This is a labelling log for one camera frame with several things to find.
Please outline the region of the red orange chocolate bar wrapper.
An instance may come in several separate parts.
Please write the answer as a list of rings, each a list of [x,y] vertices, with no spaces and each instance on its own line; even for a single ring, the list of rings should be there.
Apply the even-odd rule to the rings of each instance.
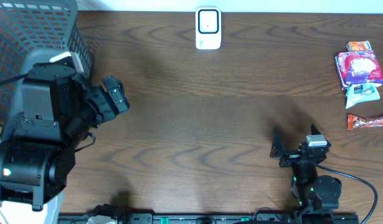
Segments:
[[[383,127],[383,115],[375,118],[362,118],[353,114],[348,115],[347,129]]]

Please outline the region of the teal snack wrapper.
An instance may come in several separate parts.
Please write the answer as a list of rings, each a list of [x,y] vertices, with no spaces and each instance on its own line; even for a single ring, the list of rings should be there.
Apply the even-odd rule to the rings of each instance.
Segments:
[[[373,84],[363,83],[349,86],[346,91],[346,98],[346,109],[349,109],[358,103],[376,101],[381,97]]]

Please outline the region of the purple red noodle packet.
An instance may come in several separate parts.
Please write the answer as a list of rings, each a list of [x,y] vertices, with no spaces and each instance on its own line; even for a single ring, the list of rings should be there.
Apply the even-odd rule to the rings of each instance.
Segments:
[[[341,52],[334,62],[343,90],[364,83],[383,85],[383,72],[373,50]]]

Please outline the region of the small orange box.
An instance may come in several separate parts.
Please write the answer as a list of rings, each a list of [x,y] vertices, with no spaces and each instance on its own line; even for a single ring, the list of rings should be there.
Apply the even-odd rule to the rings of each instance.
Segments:
[[[350,41],[347,43],[346,48],[348,51],[367,51],[372,50],[370,42],[368,40],[365,41]]]

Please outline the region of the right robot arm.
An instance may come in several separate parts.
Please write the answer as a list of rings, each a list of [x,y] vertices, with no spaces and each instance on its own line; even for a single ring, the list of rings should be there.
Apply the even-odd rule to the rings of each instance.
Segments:
[[[326,159],[330,142],[311,125],[311,134],[298,149],[287,150],[275,128],[270,157],[279,160],[279,167],[293,171],[291,189],[301,206],[310,212],[327,212],[339,208],[342,183],[330,175],[318,175],[319,163]]]

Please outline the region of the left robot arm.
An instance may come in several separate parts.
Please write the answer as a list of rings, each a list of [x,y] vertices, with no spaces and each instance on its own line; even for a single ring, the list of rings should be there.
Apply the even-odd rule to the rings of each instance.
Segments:
[[[77,53],[25,59],[0,140],[0,223],[56,223],[67,176],[92,129],[128,111],[121,80],[92,85]]]

